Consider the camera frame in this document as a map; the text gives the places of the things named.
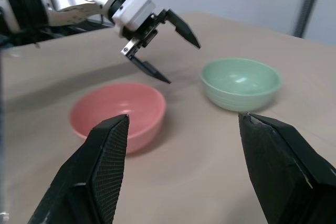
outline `table surface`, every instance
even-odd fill
[[[336,48],[202,13],[184,16],[202,48],[170,25],[139,52],[168,85],[120,55],[127,43],[111,29],[5,52],[6,205],[11,223],[26,223],[63,162],[81,145],[68,115],[78,99],[114,82],[143,82],[167,100],[156,142],[129,156],[115,224],[266,223],[249,180],[237,113],[212,105],[199,75],[222,57],[260,60],[284,85],[259,114],[292,124],[336,166]]]

